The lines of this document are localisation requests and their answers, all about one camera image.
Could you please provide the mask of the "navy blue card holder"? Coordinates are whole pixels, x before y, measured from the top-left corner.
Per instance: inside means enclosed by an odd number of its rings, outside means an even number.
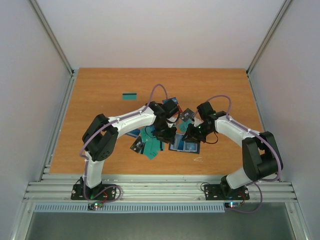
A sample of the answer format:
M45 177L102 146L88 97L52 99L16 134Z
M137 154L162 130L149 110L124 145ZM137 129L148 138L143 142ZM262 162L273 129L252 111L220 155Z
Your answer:
M192 153L199 154L200 153L200 144L194 142L185 142L183 138L183 134L176 133L174 137L173 144L168 145L169 151L181 152L181 153Z

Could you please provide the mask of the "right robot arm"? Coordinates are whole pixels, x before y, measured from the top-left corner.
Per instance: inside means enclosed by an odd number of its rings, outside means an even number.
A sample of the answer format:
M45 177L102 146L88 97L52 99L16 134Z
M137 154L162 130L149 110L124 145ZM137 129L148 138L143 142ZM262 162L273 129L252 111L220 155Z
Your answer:
M234 197L245 185L256 181L272 182L280 178L283 162L274 135L247 128L225 111L215 111L206 101L197 107L202 123L190 123L182 137L185 142L206 143L209 134L222 134L241 147L242 167L221 178L224 198Z

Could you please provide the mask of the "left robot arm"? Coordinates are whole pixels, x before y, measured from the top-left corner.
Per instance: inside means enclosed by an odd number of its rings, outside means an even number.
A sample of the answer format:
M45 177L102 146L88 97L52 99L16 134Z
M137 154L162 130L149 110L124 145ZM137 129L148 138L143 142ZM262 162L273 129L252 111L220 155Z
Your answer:
M161 142L173 144L177 128L169 118L178 112L178 105L169 99L165 103L151 101L135 111L120 116L97 115L82 136L83 147L79 155L85 158L82 175L83 194L89 199L96 199L100 195L104 162L113 153L118 138L126 133L153 126L153 137Z

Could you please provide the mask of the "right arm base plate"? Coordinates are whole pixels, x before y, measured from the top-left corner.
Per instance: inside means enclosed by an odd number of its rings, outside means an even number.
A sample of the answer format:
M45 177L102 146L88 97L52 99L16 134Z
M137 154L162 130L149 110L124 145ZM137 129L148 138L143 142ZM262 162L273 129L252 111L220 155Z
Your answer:
M222 186L221 184L205 183L201 188L204 192L205 199L208 201L240 201L250 199L249 190L246 186L231 189L228 185Z

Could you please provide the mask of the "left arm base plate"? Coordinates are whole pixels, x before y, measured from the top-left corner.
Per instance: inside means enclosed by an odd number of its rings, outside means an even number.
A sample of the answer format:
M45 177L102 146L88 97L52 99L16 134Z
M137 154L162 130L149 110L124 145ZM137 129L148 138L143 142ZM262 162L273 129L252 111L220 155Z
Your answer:
M115 185L111 184L99 184L94 188L85 188L84 194L84 184L74 184L71 191L71 200L92 200L92 201L113 201L116 198L116 194L119 191Z

